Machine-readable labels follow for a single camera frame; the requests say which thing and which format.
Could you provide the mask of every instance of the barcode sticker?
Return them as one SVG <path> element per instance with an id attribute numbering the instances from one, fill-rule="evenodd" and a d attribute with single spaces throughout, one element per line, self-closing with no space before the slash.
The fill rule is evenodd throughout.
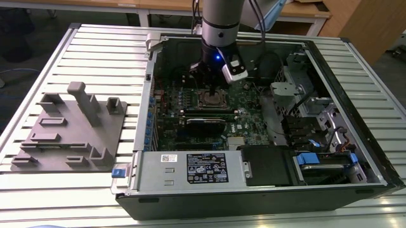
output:
<path id="1" fill-rule="evenodd" d="M 178 162 L 178 155 L 176 154 L 160 155 L 160 162 Z"/>
<path id="2" fill-rule="evenodd" d="M 118 4 L 119 6 L 135 7 L 135 4 Z"/>

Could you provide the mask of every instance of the blue latch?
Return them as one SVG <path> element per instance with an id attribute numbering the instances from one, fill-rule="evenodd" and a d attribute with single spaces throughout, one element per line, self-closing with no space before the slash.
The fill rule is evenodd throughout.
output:
<path id="1" fill-rule="evenodd" d="M 350 153 L 350 159 L 351 159 L 353 164 L 355 164 L 358 162 L 358 158 L 354 153 Z"/>
<path id="2" fill-rule="evenodd" d="M 319 164 L 317 153 L 301 153 L 297 156 L 299 165 L 305 164 Z"/>
<path id="3" fill-rule="evenodd" d="M 313 139 L 309 139 L 309 141 L 311 142 L 311 144 L 315 146 L 315 147 L 319 147 L 319 143 L 317 141 L 314 141 Z"/>
<path id="4" fill-rule="evenodd" d="M 112 178 L 126 178 L 126 169 L 114 169 Z"/>

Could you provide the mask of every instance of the wooden desk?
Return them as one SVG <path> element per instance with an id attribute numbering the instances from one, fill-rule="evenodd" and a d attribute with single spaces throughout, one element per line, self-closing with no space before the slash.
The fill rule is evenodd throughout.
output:
<path id="1" fill-rule="evenodd" d="M 8 2 L 31 2 L 38 4 L 62 4 L 102 7 L 136 7 L 140 0 L 8 0 Z"/>
<path id="2" fill-rule="evenodd" d="M 191 11 L 191 0 L 139 0 L 139 7 L 151 10 L 182 10 Z M 330 18 L 330 12 L 318 10 L 314 4 L 293 2 L 285 5 L 281 16 L 305 18 Z"/>
<path id="3" fill-rule="evenodd" d="M 138 13 L 140 0 L 0 0 L 0 7 Z"/>
<path id="4" fill-rule="evenodd" d="M 143 27 L 150 26 L 150 14 L 191 16 L 191 0 L 139 0 L 139 3 L 139 18 Z M 293 2 L 283 7 L 278 21 L 310 23 L 311 27 L 306 35 L 317 36 L 330 17 L 330 12 L 319 11 L 313 3 Z"/>
<path id="5" fill-rule="evenodd" d="M 136 13 L 142 27 L 150 27 L 150 15 L 191 16 L 191 0 L 0 0 L 0 7 L 47 10 L 76 10 Z M 318 11 L 314 4 L 293 2 L 282 10 L 278 21 L 310 23 L 309 36 L 317 36 L 330 12 Z"/>

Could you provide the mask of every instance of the metal bracket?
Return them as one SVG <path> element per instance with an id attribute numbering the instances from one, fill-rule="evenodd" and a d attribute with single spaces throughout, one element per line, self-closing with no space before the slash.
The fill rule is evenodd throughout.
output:
<path id="1" fill-rule="evenodd" d="M 243 170 L 243 175 L 245 175 L 246 179 L 253 178 L 250 162 L 245 161 L 242 163 L 242 170 Z"/>
<path id="2" fill-rule="evenodd" d="M 155 51 L 162 46 L 163 40 L 160 38 L 160 33 L 148 33 L 146 40 L 147 51 Z"/>

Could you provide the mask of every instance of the gray plastic part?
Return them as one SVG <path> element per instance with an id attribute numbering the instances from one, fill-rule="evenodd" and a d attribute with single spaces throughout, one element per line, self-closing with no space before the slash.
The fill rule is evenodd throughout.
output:
<path id="1" fill-rule="evenodd" d="M 124 113 L 120 98 L 110 97 L 106 104 L 110 115 L 120 115 Z"/>
<path id="2" fill-rule="evenodd" d="M 30 156 L 30 157 L 13 158 L 12 162 L 13 165 L 16 165 L 17 167 L 35 167 L 39 161 Z"/>
<path id="3" fill-rule="evenodd" d="M 35 142 L 58 142 L 62 136 L 58 133 L 34 133 L 30 139 Z"/>
<path id="4" fill-rule="evenodd" d="M 96 166 L 110 166 L 114 164 L 114 157 L 108 153 L 107 148 L 104 148 L 103 152 L 99 153 L 99 151 L 94 147 L 90 153 L 90 160 Z"/>
<path id="5" fill-rule="evenodd" d="M 67 120 L 63 117 L 43 118 L 39 121 L 42 126 L 66 126 Z"/>
<path id="6" fill-rule="evenodd" d="M 59 94 L 46 94 L 38 103 L 47 113 L 59 113 L 56 105 L 63 104 L 64 101 Z"/>
<path id="7" fill-rule="evenodd" d="M 12 160 L 12 171 L 111 171 L 127 103 L 112 99 L 122 109 L 110 114 L 108 103 L 98 102 L 94 95 L 84 93 L 84 84 L 74 85 L 76 88 L 71 91 L 82 106 L 94 111 L 100 125 L 91 125 L 76 101 L 63 101 L 58 94 L 46 94 L 42 101 L 51 108 L 39 115 L 21 143 L 21 151 Z"/>
<path id="8" fill-rule="evenodd" d="M 94 107 L 92 102 L 90 101 L 90 97 L 84 92 L 86 84 L 83 82 L 71 82 L 68 86 L 68 94 L 72 95 L 78 101 L 78 106 L 88 119 L 90 124 L 95 127 L 100 125 L 100 119 L 96 115 L 96 109 Z"/>
<path id="9" fill-rule="evenodd" d="M 83 156 L 67 156 L 66 163 L 71 167 L 88 166 L 88 160 Z"/>

